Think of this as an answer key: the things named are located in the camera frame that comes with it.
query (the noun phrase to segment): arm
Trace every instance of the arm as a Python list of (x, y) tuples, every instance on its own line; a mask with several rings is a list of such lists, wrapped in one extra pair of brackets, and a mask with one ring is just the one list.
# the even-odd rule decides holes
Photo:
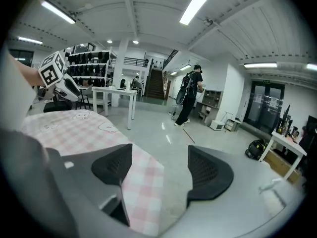
[(198, 81), (197, 82), (197, 87), (199, 88), (200, 92), (202, 93), (204, 90), (203, 90), (203, 85), (201, 83), (201, 81)]
[(35, 86), (35, 85), (42, 85), (43, 86), (44, 85), (37, 69), (31, 68), (29, 66), (26, 66), (26, 65), (20, 63), (19, 61), (14, 59), (14, 57), (11, 55), (10, 55), (10, 58), (11, 58), (12, 62), (15, 64), (15, 66), (17, 66), (17, 68), (19, 69), (19, 71), (21, 72), (21, 74), (23, 75), (25, 80), (31, 86)]

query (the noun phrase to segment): cardboard box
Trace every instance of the cardboard box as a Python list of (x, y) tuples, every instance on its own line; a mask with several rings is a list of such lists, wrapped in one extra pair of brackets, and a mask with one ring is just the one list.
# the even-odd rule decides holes
[[(289, 164), (272, 150), (268, 151), (267, 155), (264, 157), (264, 161), (266, 161), (270, 165), (271, 169), (273, 169), (282, 177), (286, 175), (291, 167), (291, 164)], [(301, 173), (298, 170), (294, 170), (287, 180), (291, 184), (295, 184), (300, 176)]]

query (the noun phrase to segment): black shirt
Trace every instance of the black shirt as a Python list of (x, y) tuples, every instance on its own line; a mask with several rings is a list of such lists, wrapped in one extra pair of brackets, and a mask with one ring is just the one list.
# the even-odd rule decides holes
[(200, 72), (194, 71), (194, 70), (189, 73), (189, 76), (193, 80), (193, 88), (189, 88), (188, 89), (188, 98), (196, 98), (197, 82), (202, 82), (203, 81), (203, 77), (202, 77)]

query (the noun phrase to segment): glass door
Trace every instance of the glass door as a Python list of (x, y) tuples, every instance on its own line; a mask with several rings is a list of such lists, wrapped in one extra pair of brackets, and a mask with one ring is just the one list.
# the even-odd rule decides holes
[(271, 134), (280, 117), (283, 98), (284, 85), (254, 81), (244, 121)]

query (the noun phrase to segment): white box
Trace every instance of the white box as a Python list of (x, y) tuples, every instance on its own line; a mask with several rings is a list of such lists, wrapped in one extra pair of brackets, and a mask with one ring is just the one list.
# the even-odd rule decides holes
[(64, 65), (65, 61), (58, 51), (43, 60), (39, 74), (47, 88), (61, 81)]
[(210, 125), (210, 128), (212, 128), (213, 130), (222, 130), (223, 127), (224, 123), (216, 120), (213, 120)]

